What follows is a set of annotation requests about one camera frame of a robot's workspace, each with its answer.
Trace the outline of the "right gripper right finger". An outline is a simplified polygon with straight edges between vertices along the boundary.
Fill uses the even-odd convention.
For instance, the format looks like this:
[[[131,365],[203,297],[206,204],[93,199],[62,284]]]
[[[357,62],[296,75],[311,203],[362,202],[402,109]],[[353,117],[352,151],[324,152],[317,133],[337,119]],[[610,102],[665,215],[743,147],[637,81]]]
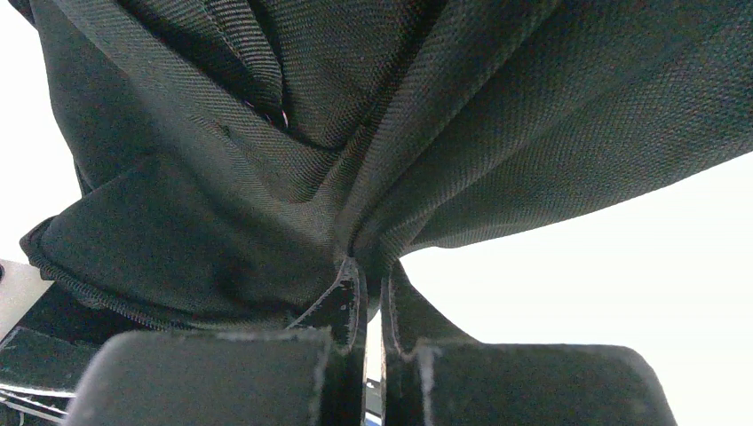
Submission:
[[[387,425],[673,425],[646,360],[603,344],[482,343],[396,264],[381,279]]]

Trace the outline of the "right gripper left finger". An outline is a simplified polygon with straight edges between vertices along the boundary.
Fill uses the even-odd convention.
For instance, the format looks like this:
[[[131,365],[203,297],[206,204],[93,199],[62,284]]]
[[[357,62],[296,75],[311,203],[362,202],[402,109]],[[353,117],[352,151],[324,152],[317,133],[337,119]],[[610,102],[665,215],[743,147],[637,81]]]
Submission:
[[[361,425],[368,292],[351,258],[278,331],[129,332],[93,357],[68,425]]]

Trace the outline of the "black student backpack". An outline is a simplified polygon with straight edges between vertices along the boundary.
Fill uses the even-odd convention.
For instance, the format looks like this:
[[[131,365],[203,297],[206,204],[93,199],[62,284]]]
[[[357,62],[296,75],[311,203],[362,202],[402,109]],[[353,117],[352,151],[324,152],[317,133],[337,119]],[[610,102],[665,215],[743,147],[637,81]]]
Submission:
[[[22,241],[154,328],[526,232],[752,149],[749,1],[17,1],[82,198]]]

